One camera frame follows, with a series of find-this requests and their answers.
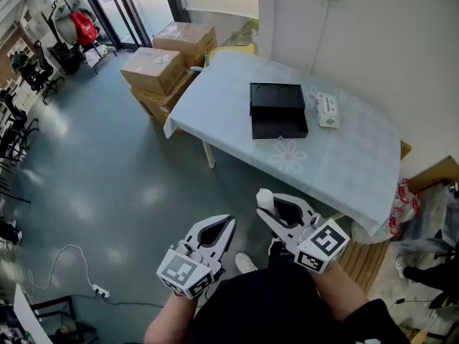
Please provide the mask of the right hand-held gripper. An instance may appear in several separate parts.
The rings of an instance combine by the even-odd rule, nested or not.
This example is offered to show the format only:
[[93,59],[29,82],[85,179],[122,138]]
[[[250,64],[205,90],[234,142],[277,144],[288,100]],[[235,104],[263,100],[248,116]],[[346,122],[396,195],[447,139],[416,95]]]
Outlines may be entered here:
[[274,214],[260,207],[256,212],[286,246],[298,246],[296,264],[323,274],[344,252],[349,236],[330,218],[298,245],[305,225],[314,225],[318,214],[303,199],[284,193],[274,194],[274,206]]

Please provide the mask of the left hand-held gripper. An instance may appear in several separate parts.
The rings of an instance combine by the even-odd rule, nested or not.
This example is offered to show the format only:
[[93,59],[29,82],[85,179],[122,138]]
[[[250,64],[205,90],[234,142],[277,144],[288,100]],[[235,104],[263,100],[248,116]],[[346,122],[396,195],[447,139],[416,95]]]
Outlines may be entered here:
[[174,293],[190,300],[198,298],[217,280],[222,256],[229,249],[236,225],[235,217],[229,214],[197,222],[186,241],[168,249],[157,276]]

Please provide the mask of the small white cylinder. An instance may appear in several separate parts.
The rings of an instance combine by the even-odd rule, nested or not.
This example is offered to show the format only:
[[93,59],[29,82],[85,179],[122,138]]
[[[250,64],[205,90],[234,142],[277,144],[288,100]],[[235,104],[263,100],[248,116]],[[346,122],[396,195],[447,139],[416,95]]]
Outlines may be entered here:
[[276,207],[274,203],[274,196],[271,190],[261,188],[257,194],[257,206],[272,215],[276,214]]

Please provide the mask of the black box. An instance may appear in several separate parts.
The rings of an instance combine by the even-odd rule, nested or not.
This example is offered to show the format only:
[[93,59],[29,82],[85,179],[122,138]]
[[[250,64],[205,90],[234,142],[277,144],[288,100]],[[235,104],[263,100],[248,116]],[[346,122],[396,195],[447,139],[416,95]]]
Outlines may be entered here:
[[300,85],[252,82],[250,117],[254,139],[296,139],[308,135]]

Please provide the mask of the person's right forearm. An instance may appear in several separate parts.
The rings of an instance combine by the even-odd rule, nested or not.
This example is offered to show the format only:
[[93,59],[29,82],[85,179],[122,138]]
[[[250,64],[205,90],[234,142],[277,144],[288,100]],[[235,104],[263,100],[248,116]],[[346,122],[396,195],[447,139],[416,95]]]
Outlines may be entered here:
[[311,277],[322,300],[338,321],[344,321],[369,302],[364,291],[337,262],[331,264],[322,274],[312,272]]

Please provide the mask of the person's left forearm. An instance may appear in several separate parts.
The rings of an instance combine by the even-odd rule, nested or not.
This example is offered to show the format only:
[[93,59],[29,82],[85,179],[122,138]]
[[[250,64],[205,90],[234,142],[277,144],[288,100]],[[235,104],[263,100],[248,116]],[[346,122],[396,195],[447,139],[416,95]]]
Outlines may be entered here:
[[198,300],[173,292],[160,313],[148,326],[144,344],[183,344],[194,319]]

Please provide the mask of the flat brown cardboard box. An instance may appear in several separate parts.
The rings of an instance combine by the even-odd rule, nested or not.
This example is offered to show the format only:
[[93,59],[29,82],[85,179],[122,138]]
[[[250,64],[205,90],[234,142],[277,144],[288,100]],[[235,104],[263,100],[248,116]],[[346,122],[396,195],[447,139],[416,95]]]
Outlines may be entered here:
[[187,70],[186,74],[179,80],[172,92],[166,96],[135,87],[130,87],[130,91],[150,118],[157,122],[165,123],[170,112],[174,109],[181,96],[196,77],[196,72]]

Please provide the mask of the open brown cardboard box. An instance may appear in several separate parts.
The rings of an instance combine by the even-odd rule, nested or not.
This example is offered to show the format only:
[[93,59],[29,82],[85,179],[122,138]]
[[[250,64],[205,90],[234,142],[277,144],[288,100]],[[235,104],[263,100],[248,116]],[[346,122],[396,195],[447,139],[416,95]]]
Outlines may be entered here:
[[459,163],[452,156],[447,156],[413,177],[409,190],[415,194],[439,183],[450,185],[455,182],[459,183]]

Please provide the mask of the cardboard box with white label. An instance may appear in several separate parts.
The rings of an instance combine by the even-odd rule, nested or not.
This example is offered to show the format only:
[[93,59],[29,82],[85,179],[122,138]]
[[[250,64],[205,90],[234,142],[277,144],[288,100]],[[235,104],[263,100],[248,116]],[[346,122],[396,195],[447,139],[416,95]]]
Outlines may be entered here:
[[132,87],[169,95],[186,74],[186,67],[180,52],[141,47],[126,60],[120,73]]

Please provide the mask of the person's left white shoe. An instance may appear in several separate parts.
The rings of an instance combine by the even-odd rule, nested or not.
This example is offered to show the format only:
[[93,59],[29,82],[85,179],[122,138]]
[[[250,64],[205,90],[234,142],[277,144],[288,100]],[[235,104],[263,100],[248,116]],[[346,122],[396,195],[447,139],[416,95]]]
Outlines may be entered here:
[[243,252],[239,252],[235,255],[235,264],[241,274],[247,274],[258,270],[251,258]]

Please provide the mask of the white table leg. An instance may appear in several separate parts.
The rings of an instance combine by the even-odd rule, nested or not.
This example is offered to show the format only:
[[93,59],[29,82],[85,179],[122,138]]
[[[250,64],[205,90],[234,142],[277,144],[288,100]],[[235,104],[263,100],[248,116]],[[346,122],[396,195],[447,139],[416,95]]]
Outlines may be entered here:
[[204,152],[205,152],[205,155],[207,157],[208,166],[209,166],[210,169],[213,169],[215,167],[215,165],[216,165],[216,160],[215,160],[214,154],[212,152],[212,147],[208,142],[206,142],[204,140],[202,140],[202,145],[204,147]]

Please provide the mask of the plastic bag with red print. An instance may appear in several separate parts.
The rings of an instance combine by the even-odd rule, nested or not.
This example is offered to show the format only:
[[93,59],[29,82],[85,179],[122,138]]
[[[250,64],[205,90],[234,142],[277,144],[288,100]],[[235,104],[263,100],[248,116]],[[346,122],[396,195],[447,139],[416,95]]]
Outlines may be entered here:
[[411,181],[411,179],[402,178],[397,184],[392,212],[388,221],[389,233],[392,237],[400,237],[402,224],[422,214],[422,192],[411,192]]

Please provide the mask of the white wet wipes pack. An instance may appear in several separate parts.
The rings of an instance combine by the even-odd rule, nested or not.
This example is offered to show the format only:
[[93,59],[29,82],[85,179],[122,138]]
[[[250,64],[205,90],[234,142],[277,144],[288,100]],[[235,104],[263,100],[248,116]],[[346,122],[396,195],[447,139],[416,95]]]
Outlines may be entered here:
[[321,127],[339,129],[339,102],[335,96],[317,92],[316,107],[318,112],[318,124]]

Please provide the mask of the yellow bag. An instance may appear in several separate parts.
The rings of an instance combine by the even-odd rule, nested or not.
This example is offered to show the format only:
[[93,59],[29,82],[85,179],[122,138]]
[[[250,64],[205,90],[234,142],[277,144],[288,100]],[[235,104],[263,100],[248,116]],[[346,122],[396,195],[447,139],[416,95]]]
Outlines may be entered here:
[[204,68],[209,66],[210,62],[217,57],[220,52],[223,51],[235,51],[246,54],[255,55],[255,45],[243,45],[243,46],[226,46],[226,47],[215,47],[204,56]]

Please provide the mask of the black metal cart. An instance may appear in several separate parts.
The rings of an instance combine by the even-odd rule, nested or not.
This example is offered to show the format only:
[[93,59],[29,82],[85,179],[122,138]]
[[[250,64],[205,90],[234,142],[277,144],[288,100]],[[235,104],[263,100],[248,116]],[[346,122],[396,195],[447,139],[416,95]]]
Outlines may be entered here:
[[[88,16],[97,29],[98,38],[92,45],[80,45],[76,42],[75,25],[70,17],[71,13],[75,11]],[[69,75],[75,73],[82,63],[86,64],[94,73],[98,73],[98,65],[109,54],[116,54],[114,49],[100,41],[104,31],[101,29],[96,15],[83,0],[54,0],[49,16],[45,21],[57,41],[52,49],[52,54],[65,73]]]

